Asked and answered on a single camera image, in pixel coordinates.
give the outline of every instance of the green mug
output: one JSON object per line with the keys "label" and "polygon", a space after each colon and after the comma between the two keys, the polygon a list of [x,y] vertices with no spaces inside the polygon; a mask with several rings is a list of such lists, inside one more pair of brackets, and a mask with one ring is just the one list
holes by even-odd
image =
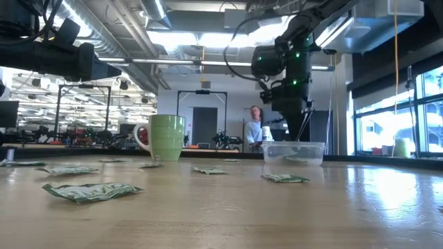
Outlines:
{"label": "green mug", "polygon": [[[138,130],[147,129],[147,145],[138,138]],[[148,123],[134,127],[134,138],[138,145],[151,153],[152,160],[177,161],[183,148],[185,118],[176,115],[152,115]]]}

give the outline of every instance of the workbench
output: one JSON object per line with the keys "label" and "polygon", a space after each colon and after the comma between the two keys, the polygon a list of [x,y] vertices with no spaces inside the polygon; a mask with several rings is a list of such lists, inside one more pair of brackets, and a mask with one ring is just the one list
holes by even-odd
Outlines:
{"label": "workbench", "polygon": [[[48,177],[33,167],[0,168],[0,248],[441,248],[443,173],[361,163],[322,167],[262,160],[181,158],[99,163],[109,156],[40,158],[101,174]],[[205,175],[191,167],[216,167]],[[295,174],[308,183],[272,183]],[[41,187],[129,183],[143,188],[110,201],[75,204]]]}

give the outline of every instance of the mug handle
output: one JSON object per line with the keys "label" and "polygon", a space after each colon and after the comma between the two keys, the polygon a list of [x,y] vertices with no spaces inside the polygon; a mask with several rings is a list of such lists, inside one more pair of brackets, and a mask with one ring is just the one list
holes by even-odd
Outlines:
{"label": "mug handle", "polygon": [[[140,139],[138,138],[138,130],[140,128],[145,128],[147,130],[147,140],[148,140],[148,145],[145,145],[144,143],[142,143],[140,141]],[[150,145],[149,145],[149,136],[150,136],[150,124],[149,123],[138,123],[135,127],[134,130],[132,131],[134,133],[134,138],[138,144],[138,146],[140,146],[142,149],[144,149],[145,151],[149,151],[150,152]]]}

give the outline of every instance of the computer screen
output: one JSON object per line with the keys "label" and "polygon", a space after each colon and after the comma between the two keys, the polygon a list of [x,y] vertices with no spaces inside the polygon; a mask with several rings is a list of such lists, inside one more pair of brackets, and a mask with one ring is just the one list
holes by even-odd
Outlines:
{"label": "computer screen", "polygon": [[18,101],[0,101],[0,127],[14,128],[17,126]]}

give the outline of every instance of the light blue shirt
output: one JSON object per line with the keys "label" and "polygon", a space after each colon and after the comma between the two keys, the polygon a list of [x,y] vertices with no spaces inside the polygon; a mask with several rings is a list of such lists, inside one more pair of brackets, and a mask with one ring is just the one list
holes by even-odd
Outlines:
{"label": "light blue shirt", "polygon": [[246,123],[245,137],[249,145],[253,142],[262,141],[262,128],[259,121],[250,121]]}

